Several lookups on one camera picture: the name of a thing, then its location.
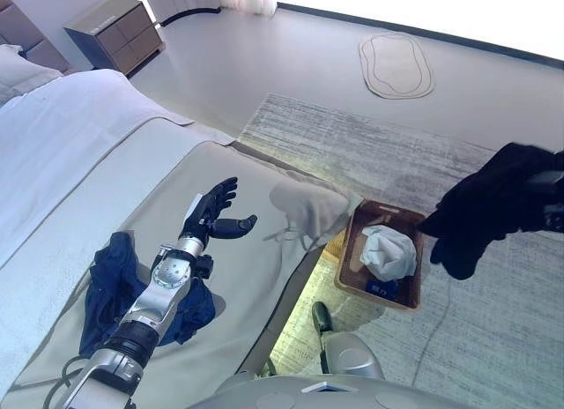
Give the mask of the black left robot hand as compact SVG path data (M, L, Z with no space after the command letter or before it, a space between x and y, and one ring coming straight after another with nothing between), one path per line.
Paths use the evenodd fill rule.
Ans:
M230 177L202 195L184 220L179 237L195 237L204 246L210 238L232 240L242 238L255 226L255 214L246 219L221 219L221 212L232 205L236 197L238 178Z

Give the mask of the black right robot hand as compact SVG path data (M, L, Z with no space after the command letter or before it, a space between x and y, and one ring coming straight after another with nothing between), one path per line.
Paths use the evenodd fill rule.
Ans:
M527 180L527 184L538 193L552 193L563 183L562 170L547 170L540 172Z

